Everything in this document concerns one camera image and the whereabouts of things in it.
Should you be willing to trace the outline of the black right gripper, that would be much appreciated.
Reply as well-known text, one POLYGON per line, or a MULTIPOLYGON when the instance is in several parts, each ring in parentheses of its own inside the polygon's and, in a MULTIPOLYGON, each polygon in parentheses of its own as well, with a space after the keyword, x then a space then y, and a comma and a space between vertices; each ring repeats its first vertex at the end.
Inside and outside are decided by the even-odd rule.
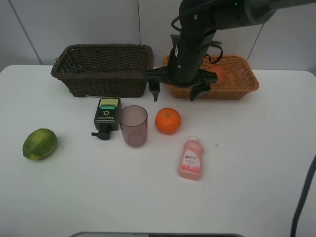
POLYGON ((184 32, 170 35, 173 47, 167 65, 146 72, 154 102, 158 100, 161 83, 180 88, 192 87, 191 102, 211 90, 210 82, 217 82, 218 77, 200 67, 214 35, 214 32, 208 32, 202 37, 190 36, 184 32))

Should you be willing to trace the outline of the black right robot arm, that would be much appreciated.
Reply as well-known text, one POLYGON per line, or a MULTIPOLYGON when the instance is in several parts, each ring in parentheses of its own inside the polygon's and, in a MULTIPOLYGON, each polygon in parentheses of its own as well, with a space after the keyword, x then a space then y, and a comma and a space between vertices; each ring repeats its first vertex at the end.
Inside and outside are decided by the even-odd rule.
POLYGON ((211 90, 216 73, 200 69, 210 47, 221 49, 213 41, 217 30, 263 24, 285 5, 278 0, 184 0, 171 26, 179 32, 171 35, 173 48, 167 66, 146 72, 149 90, 158 99, 160 84, 189 88, 190 100, 211 90))

